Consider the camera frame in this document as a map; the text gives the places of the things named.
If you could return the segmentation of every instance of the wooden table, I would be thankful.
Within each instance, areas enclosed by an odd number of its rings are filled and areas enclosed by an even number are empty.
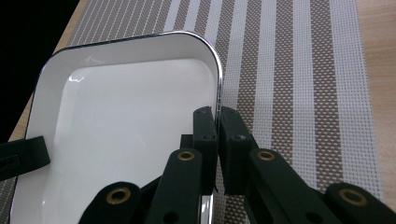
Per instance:
[[[396,1],[356,2],[361,20],[385,203],[396,211]],[[66,47],[86,3],[87,0],[80,0],[55,51]],[[24,109],[10,141],[23,136],[31,102]]]

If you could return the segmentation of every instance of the woven placemat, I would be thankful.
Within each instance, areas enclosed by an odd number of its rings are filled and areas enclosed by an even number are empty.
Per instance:
[[[383,200],[354,0],[91,0],[68,46],[173,30],[215,46],[222,104],[241,113],[260,147],[314,189],[348,182]],[[220,169],[217,182],[215,223],[248,222],[243,199],[223,195]],[[2,201],[9,183],[0,183]]]

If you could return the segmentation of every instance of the screw hole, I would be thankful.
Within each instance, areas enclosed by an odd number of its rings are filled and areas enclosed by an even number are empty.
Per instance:
[[[313,212],[307,212],[305,214],[306,219],[312,223],[322,223],[323,219],[320,215],[313,213]]]
[[[128,188],[117,188],[111,190],[106,197],[110,204],[120,204],[126,202],[131,197],[131,191]]]
[[[194,154],[190,151],[182,151],[177,155],[178,159],[181,161],[190,161],[194,159]]]
[[[178,215],[176,212],[168,212],[163,216],[163,221],[165,223],[176,223],[178,221]]]
[[[357,205],[365,206],[367,199],[362,194],[353,189],[340,189],[339,194],[344,201]]]
[[[259,157],[262,161],[272,161],[275,159],[275,155],[267,151],[260,151],[257,153],[257,157]]]

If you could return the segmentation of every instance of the white ceramic dish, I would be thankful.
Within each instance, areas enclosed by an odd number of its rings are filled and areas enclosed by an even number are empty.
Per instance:
[[[63,49],[38,80],[26,138],[51,164],[18,178],[11,224],[78,223],[103,187],[160,176],[192,112],[220,112],[221,65],[200,36],[171,32]],[[202,221],[209,222],[210,197]]]

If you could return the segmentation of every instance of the tray rim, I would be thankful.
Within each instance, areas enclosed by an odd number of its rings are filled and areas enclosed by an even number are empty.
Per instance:
[[[220,114],[221,114],[221,106],[222,106],[222,101],[221,101],[221,96],[222,96],[222,88],[223,88],[223,69],[222,69],[222,64],[221,64],[221,60],[219,57],[218,52],[216,51],[215,47],[213,46],[213,44],[211,42],[209,42],[208,40],[206,40],[202,35],[199,35],[193,31],[185,31],[185,30],[179,30],[179,31],[168,31],[168,32],[160,32],[157,34],[148,34],[148,35],[138,35],[138,36],[131,36],[131,37],[124,37],[124,38],[120,38],[120,39],[114,39],[114,40],[107,40],[107,41],[99,41],[99,42],[94,42],[94,43],[89,43],[89,44],[82,44],[82,45],[76,45],[76,46],[70,46],[70,47],[65,47],[62,49],[59,49],[57,51],[55,51],[47,60],[46,62],[43,64],[38,78],[36,80],[36,84],[35,84],[35,88],[32,94],[32,103],[31,105],[33,105],[35,103],[35,92],[37,90],[37,84],[39,79],[41,78],[41,75],[46,67],[46,65],[50,62],[50,60],[52,60],[54,57],[56,57],[59,53],[64,52],[64,51],[68,51],[68,50],[72,50],[72,49],[82,49],[82,48],[89,48],[89,47],[94,47],[94,46],[101,46],[101,45],[107,45],[107,44],[113,44],[113,43],[120,43],[120,42],[124,42],[124,41],[131,41],[131,40],[137,40],[137,39],[144,39],[144,38],[151,38],[151,37],[158,37],[158,36],[163,36],[163,35],[189,35],[191,37],[194,37],[196,39],[198,39],[199,41],[201,41],[202,43],[204,43],[206,45],[206,47],[210,50],[210,53],[212,54],[212,56],[215,59],[216,65],[217,65],[217,70],[218,70],[218,86],[217,86],[217,93],[216,93],[216,109],[215,109],[215,114],[214,114],[214,121],[215,121],[215,125],[216,125],[216,129],[217,129],[217,133],[219,132],[219,123],[220,123]],[[31,118],[31,112],[32,112],[33,107],[31,106],[29,109],[29,116],[27,118],[27,124],[26,124],[26,128],[24,130],[23,133],[23,137],[22,139],[26,139],[26,134],[27,131],[29,129],[29,125],[30,125],[30,118]],[[13,196],[12,196],[12,203],[10,206],[10,210],[9,210],[9,217],[11,217],[12,214],[12,210],[14,208],[14,203],[15,203],[15,191],[17,189],[18,186],[18,176],[15,177],[15,184],[14,184],[14,188],[13,188]],[[211,204],[211,209],[209,209],[209,219],[212,219],[212,213],[213,213],[213,195],[209,196],[210,197],[210,204]]]

